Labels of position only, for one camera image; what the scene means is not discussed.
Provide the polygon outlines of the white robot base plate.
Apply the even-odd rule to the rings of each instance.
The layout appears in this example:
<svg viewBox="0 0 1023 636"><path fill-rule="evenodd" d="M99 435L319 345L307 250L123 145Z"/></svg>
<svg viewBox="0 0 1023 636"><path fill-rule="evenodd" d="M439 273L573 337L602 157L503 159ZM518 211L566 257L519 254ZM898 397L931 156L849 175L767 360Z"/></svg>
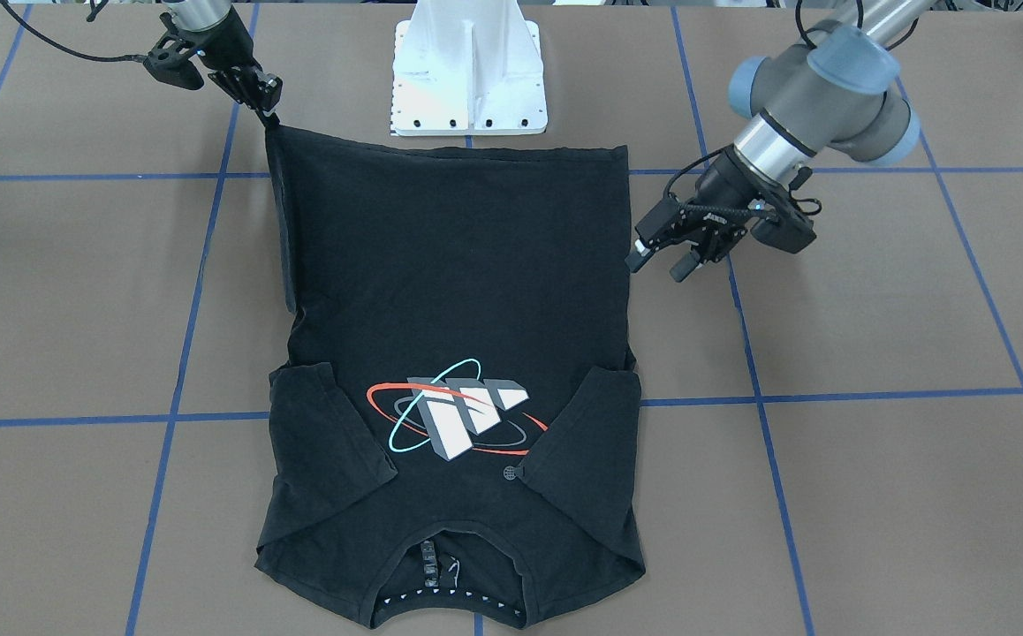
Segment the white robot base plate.
<svg viewBox="0 0 1023 636"><path fill-rule="evenodd" d="M401 137L541 134L540 31L516 1L419 1L395 28L390 131Z"/></svg>

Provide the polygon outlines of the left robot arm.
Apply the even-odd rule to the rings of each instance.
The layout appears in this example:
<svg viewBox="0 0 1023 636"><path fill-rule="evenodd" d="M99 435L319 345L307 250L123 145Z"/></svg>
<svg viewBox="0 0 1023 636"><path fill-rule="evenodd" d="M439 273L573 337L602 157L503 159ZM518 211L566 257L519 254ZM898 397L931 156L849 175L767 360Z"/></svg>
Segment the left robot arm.
<svg viewBox="0 0 1023 636"><path fill-rule="evenodd" d="M750 57L735 69L727 102L746 126L729 145L694 161L701 171L692 197L668 184L637 222L630 271L669 246L688 251L671 269L677 281L720 262L746 236L796 254L817 238L815 199L797 190L824 149L868 166L890 166L911 153L919 113L894 84L892 50L914 32L928 1L852 1L812 26L797 19L799 39L776 57Z"/></svg>

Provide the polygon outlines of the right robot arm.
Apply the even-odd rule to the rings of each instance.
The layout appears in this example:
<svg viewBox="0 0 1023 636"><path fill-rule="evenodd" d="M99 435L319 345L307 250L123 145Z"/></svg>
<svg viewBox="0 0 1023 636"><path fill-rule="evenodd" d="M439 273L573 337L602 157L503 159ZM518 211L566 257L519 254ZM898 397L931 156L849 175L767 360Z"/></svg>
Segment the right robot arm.
<svg viewBox="0 0 1023 636"><path fill-rule="evenodd" d="M283 83L254 57L254 40L230 1L164 1L167 32L144 67L160 83L187 90L208 78L266 126L276 125Z"/></svg>

